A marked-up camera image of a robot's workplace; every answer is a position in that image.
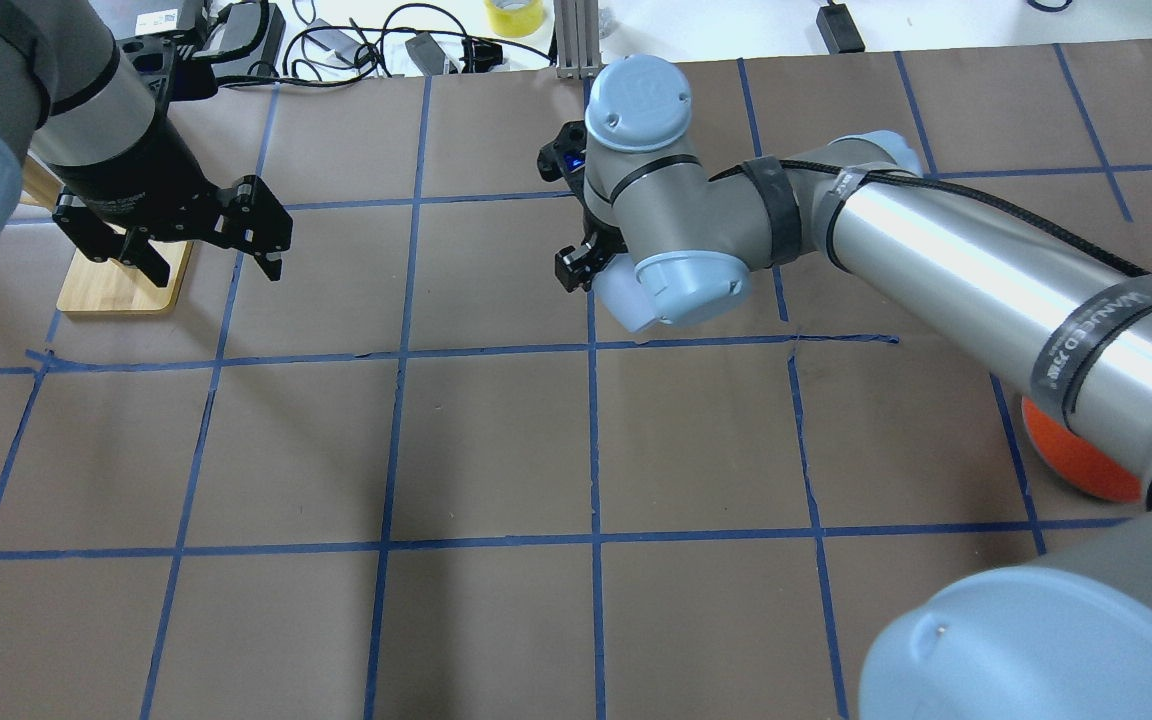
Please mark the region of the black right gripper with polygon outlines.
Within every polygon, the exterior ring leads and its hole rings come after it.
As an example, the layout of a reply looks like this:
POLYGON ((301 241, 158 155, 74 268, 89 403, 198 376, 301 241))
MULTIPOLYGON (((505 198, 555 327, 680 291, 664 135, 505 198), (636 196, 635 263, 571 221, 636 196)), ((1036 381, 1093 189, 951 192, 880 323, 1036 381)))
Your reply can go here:
POLYGON ((594 276, 602 272, 605 263, 627 252, 621 228, 604 222, 588 202, 582 210, 582 228, 585 233, 582 245, 564 247, 554 255, 554 274, 567 293, 590 291, 594 276))

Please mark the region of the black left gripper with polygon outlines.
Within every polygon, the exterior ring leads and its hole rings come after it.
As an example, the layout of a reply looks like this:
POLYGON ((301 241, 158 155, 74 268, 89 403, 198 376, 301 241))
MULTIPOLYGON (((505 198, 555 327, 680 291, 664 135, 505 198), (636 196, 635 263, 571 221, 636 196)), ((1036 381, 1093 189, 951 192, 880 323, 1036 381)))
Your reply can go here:
POLYGON ((282 278, 294 225, 282 202, 259 176, 212 183, 156 105, 50 119, 41 164, 63 184, 52 223, 92 263, 116 262, 165 288, 172 265, 151 241, 198 241, 251 256, 270 282, 282 278))

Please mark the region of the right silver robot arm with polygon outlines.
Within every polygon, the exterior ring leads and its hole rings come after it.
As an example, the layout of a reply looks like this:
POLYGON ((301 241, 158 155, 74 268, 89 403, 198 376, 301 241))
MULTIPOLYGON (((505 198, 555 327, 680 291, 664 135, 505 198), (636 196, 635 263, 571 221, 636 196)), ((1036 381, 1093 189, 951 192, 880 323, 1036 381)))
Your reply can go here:
POLYGON ((973 188, 899 132, 708 176, 676 65, 614 61, 541 146, 582 205, 556 255, 628 331, 738 306, 751 273, 818 252, 919 318, 1138 482, 1093 541, 952 583, 878 635, 864 719, 1152 719, 1152 273, 973 188))

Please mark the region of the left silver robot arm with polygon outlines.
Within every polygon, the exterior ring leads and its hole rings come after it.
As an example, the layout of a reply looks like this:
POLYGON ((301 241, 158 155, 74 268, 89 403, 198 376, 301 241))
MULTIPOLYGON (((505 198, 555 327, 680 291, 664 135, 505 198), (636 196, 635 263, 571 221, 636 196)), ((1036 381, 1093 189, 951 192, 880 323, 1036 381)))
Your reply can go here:
POLYGON ((210 243, 282 276, 291 215, 268 184, 212 183, 168 115, 206 99, 214 65, 169 38, 118 38, 88 1, 0 1, 0 233, 36 158, 61 182, 52 222, 92 263, 169 281, 156 243, 210 243))

